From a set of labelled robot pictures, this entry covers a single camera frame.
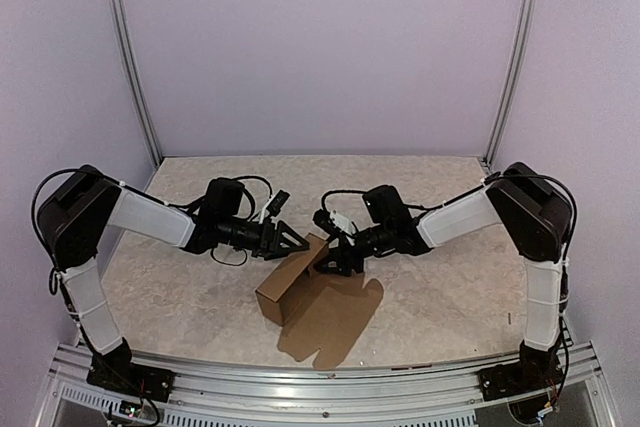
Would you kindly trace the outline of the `brown cardboard box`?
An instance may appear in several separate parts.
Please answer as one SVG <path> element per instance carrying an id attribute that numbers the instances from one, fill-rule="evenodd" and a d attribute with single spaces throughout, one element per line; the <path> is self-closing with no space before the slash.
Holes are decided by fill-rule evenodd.
<path id="1" fill-rule="evenodd" d="M 382 283 L 362 274 L 343 277 L 315 270 L 329 251 L 309 233 L 309 249 L 285 257 L 256 288 L 262 315 L 281 327 L 277 349 L 293 360 L 312 360 L 318 371 L 342 364 L 384 297 Z"/>

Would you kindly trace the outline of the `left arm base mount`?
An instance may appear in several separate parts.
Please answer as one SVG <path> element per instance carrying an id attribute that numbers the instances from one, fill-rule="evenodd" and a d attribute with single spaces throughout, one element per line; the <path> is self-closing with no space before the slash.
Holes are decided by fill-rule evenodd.
<path id="1" fill-rule="evenodd" d="M 161 403 L 168 401 L 174 380 L 175 373 L 168 369 L 140 364 L 129 364 L 123 373 L 95 364 L 87 375 L 90 385 Z"/>

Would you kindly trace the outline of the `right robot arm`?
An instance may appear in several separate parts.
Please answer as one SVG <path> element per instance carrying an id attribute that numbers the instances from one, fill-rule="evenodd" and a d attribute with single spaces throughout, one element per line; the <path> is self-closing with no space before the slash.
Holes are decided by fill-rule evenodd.
<path id="1" fill-rule="evenodd" d="M 562 346 L 578 220 L 576 198 L 563 182 L 516 162 L 438 205 L 411 205 L 389 184 L 359 195 L 372 221 L 363 229 L 320 202 L 313 222 L 332 246 L 317 271 L 350 276 L 363 272 L 369 258 L 420 257 L 496 235 L 508 255 L 520 260 L 526 281 L 526 320 L 512 383 L 531 391 L 549 376 L 550 360 Z"/>

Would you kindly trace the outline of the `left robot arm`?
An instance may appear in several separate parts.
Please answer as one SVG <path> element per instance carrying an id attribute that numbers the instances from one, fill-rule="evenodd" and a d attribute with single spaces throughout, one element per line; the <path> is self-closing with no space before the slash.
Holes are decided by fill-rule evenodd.
<path id="1" fill-rule="evenodd" d="M 272 193 L 257 208 L 246 180 L 214 178 L 187 204 L 154 197 L 89 164 L 53 172 L 36 187 L 30 221 L 52 265 L 50 291 L 62 293 L 93 368 L 118 391 L 133 390 L 140 371 L 103 289 L 100 247 L 131 233 L 191 255 L 220 245 L 264 260 L 307 251 L 309 241 L 278 218 L 288 193 Z"/>

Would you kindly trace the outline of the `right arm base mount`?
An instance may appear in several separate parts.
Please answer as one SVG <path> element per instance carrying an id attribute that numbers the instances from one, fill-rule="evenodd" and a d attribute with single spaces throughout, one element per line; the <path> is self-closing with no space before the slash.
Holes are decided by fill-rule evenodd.
<path id="1" fill-rule="evenodd" d="M 481 369 L 477 377 L 483 400 L 493 401 L 528 394 L 553 385 L 558 387 L 564 372 L 559 363 L 550 370 L 543 371 L 535 364 L 517 361 Z"/>

